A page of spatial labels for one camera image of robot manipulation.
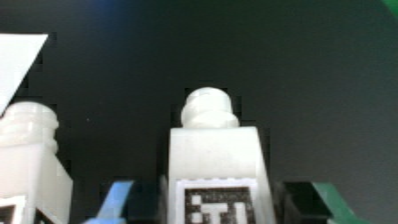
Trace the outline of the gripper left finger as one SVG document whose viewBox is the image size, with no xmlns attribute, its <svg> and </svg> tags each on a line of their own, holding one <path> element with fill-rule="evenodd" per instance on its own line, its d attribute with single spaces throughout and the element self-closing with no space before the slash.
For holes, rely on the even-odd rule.
<svg viewBox="0 0 398 224">
<path fill-rule="evenodd" d="M 122 210 L 131 187 L 131 181 L 117 181 L 112 183 L 96 217 L 89 218 L 82 224 L 126 224 Z"/>
</svg>

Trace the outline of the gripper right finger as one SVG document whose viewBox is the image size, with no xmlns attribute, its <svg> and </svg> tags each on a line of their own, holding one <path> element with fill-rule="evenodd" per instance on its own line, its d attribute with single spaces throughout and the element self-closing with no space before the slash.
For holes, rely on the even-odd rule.
<svg viewBox="0 0 398 224">
<path fill-rule="evenodd" d="M 371 224 L 330 183 L 286 182 L 282 187 L 282 224 Z"/>
</svg>

